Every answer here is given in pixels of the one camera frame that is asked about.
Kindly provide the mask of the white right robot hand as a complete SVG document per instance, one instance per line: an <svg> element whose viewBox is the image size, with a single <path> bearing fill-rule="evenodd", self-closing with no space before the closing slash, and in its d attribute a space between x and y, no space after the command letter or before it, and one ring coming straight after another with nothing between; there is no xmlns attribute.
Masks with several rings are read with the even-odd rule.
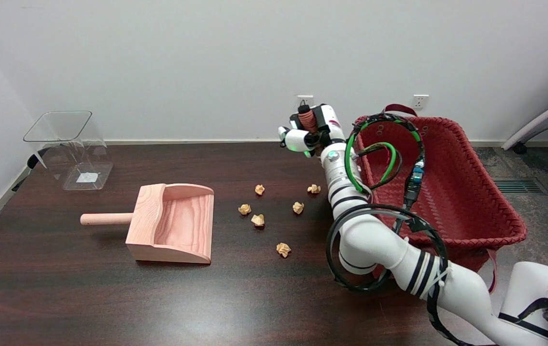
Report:
<svg viewBox="0 0 548 346"><path fill-rule="evenodd" d="M308 158L320 156L332 144L344 144L346 136L331 105L310 107L302 104L289 117L290 127L281 126L277 132L280 147L301 152Z"/></svg>

